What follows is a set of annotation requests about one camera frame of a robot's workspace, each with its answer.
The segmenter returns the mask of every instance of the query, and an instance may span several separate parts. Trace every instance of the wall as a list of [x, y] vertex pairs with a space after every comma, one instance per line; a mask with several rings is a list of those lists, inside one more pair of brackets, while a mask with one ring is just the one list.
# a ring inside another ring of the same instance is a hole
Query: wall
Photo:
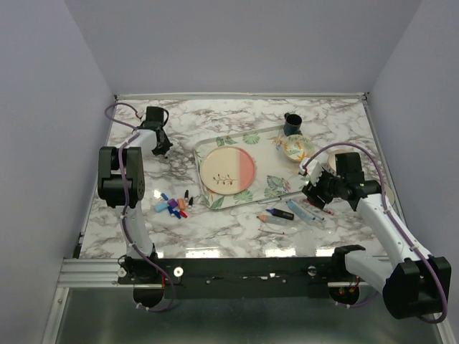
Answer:
[[369, 91], [420, 0], [65, 0], [117, 94]]
[[0, 4], [0, 338], [40, 343], [113, 101], [62, 0]]
[[409, 228], [453, 266], [459, 335], [459, 2], [424, 0], [377, 79], [370, 106]]

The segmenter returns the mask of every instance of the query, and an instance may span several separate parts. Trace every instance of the plate with branch design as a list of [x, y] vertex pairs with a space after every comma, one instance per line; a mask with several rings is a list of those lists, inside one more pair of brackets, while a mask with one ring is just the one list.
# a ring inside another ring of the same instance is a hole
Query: plate with branch design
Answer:
[[202, 183], [221, 195], [237, 194], [255, 179], [255, 163], [250, 154], [238, 147], [223, 146], [211, 151], [201, 162]]

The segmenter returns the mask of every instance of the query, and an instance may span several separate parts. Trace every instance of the tray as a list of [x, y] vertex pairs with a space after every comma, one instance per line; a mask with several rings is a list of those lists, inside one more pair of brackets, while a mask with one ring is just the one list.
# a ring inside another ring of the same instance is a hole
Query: tray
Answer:
[[212, 210], [229, 208], [300, 191], [309, 177], [298, 175], [298, 162], [288, 160], [281, 145], [283, 125], [244, 133], [222, 135], [198, 142], [194, 146], [194, 159], [198, 174], [205, 156], [217, 147], [232, 145], [247, 151], [255, 161], [257, 171], [252, 184], [234, 195], [221, 195], [199, 183], [205, 204]]

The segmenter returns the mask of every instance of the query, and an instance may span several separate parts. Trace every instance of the mug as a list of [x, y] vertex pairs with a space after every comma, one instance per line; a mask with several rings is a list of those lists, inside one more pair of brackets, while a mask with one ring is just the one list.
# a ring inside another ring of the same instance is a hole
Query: mug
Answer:
[[301, 117], [295, 113], [286, 113], [284, 114], [285, 125], [284, 125], [284, 134], [285, 136], [299, 134], [301, 126]]

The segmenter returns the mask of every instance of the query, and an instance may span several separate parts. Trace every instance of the marble tabletop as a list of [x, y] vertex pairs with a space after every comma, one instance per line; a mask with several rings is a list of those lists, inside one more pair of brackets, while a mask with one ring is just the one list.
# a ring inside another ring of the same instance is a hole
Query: marble tabletop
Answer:
[[[273, 127], [283, 123], [284, 113], [303, 118], [301, 130], [316, 145], [349, 141], [369, 150], [379, 161], [379, 154], [360, 100], [129, 100], [140, 114], [147, 106], [166, 108], [171, 116], [165, 131], [174, 144], [163, 156], [144, 159], [146, 192], [141, 202], [146, 228], [159, 257], [307, 257], [328, 256], [335, 247], [360, 244], [374, 255], [384, 250], [345, 201], [334, 201], [324, 214], [324, 221], [304, 223], [295, 219], [289, 226], [262, 224], [256, 216], [266, 208], [288, 210], [285, 200], [271, 204], [246, 204], [219, 211], [208, 209], [200, 196], [199, 177], [193, 147], [207, 138], [247, 130]], [[117, 119], [138, 125], [132, 110], [118, 107]], [[108, 145], [123, 142], [131, 131], [113, 123]], [[321, 157], [326, 161], [327, 154]], [[375, 178], [374, 167], [362, 158], [367, 177]], [[160, 194], [183, 197], [185, 190], [194, 197], [188, 219], [171, 217], [167, 211], [156, 213]], [[297, 193], [291, 198], [301, 201]], [[271, 233], [284, 231], [284, 234]], [[91, 204], [80, 258], [118, 258], [126, 252], [120, 225], [111, 208], [97, 193]]]

